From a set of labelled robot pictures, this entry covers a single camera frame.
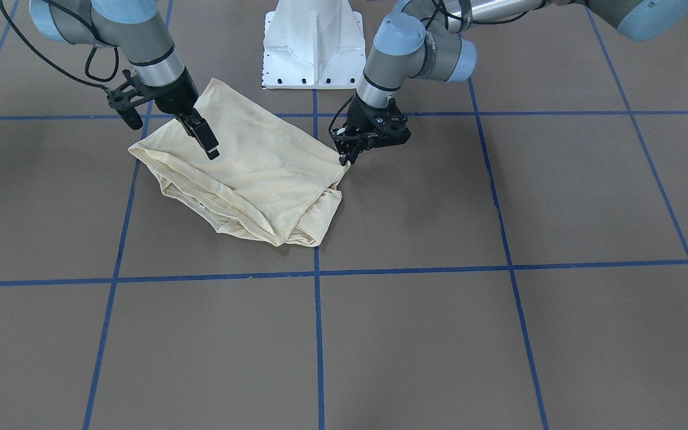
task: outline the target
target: floor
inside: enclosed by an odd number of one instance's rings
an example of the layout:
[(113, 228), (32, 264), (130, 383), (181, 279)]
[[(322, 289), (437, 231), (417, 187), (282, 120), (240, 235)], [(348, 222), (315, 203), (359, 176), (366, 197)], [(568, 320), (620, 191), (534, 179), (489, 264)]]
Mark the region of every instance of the floor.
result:
[[(351, 3), (369, 40), (394, 2)], [(200, 89), (330, 145), (351, 91), (260, 89), (275, 4), (159, 2)], [(273, 248), (161, 196), (0, 16), (0, 429), (688, 428), (688, 16), (466, 37), (471, 81), (406, 83), (413, 138), (358, 159), (323, 245)]]

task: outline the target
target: folded cloth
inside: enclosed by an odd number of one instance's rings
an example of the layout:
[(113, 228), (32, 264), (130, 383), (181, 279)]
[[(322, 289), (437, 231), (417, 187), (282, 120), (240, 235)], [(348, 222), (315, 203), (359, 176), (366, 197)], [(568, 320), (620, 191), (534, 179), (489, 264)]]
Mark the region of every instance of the folded cloth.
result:
[(335, 150), (212, 79), (196, 103), (219, 140), (208, 160), (172, 120), (129, 152), (145, 163), (165, 196), (198, 213), (216, 232), (276, 247), (320, 245), (349, 166)]

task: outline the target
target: cloth fold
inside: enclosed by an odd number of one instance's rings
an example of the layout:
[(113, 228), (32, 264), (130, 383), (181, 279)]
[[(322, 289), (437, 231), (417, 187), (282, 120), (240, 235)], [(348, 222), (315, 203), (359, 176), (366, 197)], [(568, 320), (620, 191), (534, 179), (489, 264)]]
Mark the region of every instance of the cloth fold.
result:
[(216, 232), (276, 247), (320, 245), (342, 199), (349, 169), (335, 150), (264, 110), (218, 79), (196, 103), (219, 140), (213, 161), (171, 120), (129, 152), (165, 196), (198, 213)]

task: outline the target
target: towel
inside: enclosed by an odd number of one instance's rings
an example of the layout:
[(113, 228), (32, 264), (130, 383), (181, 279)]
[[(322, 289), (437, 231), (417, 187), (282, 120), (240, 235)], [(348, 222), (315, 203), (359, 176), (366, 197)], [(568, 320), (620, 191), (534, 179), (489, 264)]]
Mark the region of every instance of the towel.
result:
[(336, 187), (349, 168), (339, 164), (335, 150), (217, 79), (196, 109), (219, 140), (215, 160), (174, 119), (129, 148), (161, 192), (221, 234), (276, 247), (320, 245), (342, 199)]

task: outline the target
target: white mounting plate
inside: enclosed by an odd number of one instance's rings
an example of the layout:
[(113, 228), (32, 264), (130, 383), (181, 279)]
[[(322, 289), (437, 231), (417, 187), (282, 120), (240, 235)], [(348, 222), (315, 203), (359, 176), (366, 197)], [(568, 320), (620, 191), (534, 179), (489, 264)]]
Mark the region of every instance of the white mounting plate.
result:
[[(363, 16), (360, 12), (355, 11), (352, 12), (352, 15), (357, 22), (360, 33), (358, 35), (343, 33), (341, 35), (343, 41), (363, 38)], [(274, 11), (268, 12), (265, 16), (265, 33), (273, 16), (275, 16)], [(320, 36), (325, 35), (309, 35), (309, 39), (311, 39), (309, 43), (314, 44), (317, 48)], [(262, 87), (270, 90), (282, 88), (290, 90), (352, 90), (360, 84), (363, 69), (366, 66), (365, 60), (366, 47), (364, 42), (361, 48), (340, 49), (333, 57), (323, 60), (317, 65), (300, 61), (288, 49), (265, 47)]]

